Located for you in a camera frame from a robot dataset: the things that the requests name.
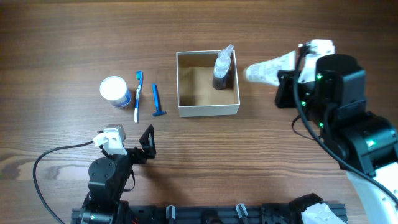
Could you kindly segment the white squeeze tube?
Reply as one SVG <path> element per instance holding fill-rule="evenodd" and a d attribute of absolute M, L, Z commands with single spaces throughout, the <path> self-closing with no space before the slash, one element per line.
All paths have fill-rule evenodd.
<path fill-rule="evenodd" d="M 249 82 L 279 86 L 278 71 L 293 70 L 295 59 L 296 53 L 291 51 L 272 60 L 252 64 L 244 69 L 244 77 Z"/>

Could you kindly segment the blue disposable razor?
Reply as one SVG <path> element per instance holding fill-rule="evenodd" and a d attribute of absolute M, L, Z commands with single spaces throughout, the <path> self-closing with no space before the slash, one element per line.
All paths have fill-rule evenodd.
<path fill-rule="evenodd" d="M 155 109 L 156 109 L 156 112 L 153 113 L 152 115 L 153 116 L 165 115 L 166 112 L 161 109 L 161 104 L 160 104 L 160 99 L 159 99 L 159 92 L 158 92 L 158 89 L 157 89 L 157 85 L 155 83 L 152 84 L 152 91 L 153 91 L 154 104 L 155 104 Z"/>

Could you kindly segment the clear spray bottle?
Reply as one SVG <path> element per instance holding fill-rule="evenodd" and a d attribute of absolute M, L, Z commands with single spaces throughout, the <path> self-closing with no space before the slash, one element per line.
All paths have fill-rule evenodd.
<path fill-rule="evenodd" d="M 229 44 L 227 48 L 218 52 L 218 56 L 214 65 L 213 70 L 213 88 L 216 90 L 222 90 L 226 88 L 228 73 L 231 66 L 231 54 L 234 49 L 234 45 Z"/>

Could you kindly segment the cotton swab tub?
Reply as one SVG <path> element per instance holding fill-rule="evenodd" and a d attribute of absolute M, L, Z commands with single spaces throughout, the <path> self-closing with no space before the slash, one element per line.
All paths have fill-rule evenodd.
<path fill-rule="evenodd" d="M 126 82 L 119 76 L 105 78 L 101 82 L 99 91 L 101 96 L 116 108 L 126 107 L 132 99 Z"/>

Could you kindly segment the blue white toothbrush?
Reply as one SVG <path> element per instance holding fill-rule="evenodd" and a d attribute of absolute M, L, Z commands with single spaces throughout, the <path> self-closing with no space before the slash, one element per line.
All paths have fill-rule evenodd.
<path fill-rule="evenodd" d="M 135 107 L 134 107 L 134 122 L 138 123 L 139 122 L 139 99 L 140 99 L 142 83 L 143 83 L 143 72 L 140 70 L 137 71 L 136 78 L 139 80 L 139 84 L 136 89 L 136 102 L 135 102 Z"/>

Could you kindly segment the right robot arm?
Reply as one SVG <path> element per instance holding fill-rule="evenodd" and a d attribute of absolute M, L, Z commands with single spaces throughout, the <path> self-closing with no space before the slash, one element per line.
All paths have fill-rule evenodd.
<path fill-rule="evenodd" d="M 397 223 L 397 129 L 366 109 L 366 72 L 349 55 L 315 62 L 314 79 L 303 70 L 279 70 L 278 108 L 295 108 L 314 140 L 334 158 L 356 190 L 370 223 Z"/>

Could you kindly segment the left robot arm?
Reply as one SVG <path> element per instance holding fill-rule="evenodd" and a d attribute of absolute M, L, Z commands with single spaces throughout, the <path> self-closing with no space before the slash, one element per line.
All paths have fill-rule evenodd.
<path fill-rule="evenodd" d="M 104 157 L 91 163 L 88 169 L 89 192 L 83 205 L 73 209 L 72 223 L 116 224 L 139 223 L 138 216 L 132 211 L 129 202 L 122 201 L 128 178 L 134 177 L 134 164 L 145 164 L 156 156 L 154 127 L 149 125 L 139 139 L 140 148 L 126 148 L 124 128 L 120 124 L 110 124 L 93 138 L 96 147 Z"/>

